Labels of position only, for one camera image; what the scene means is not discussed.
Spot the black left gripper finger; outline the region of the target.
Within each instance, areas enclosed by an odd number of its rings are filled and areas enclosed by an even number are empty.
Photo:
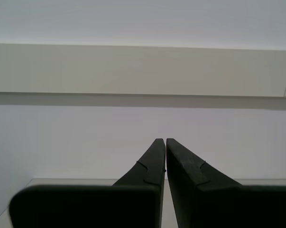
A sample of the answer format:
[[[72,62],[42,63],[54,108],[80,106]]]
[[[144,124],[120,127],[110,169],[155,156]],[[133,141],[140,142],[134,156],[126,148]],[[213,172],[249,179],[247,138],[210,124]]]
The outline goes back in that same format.
[[[14,195],[15,228],[159,228],[166,146],[156,139],[111,186],[35,185]]]
[[[180,228],[286,228],[286,186],[242,185],[172,138],[166,162]]]

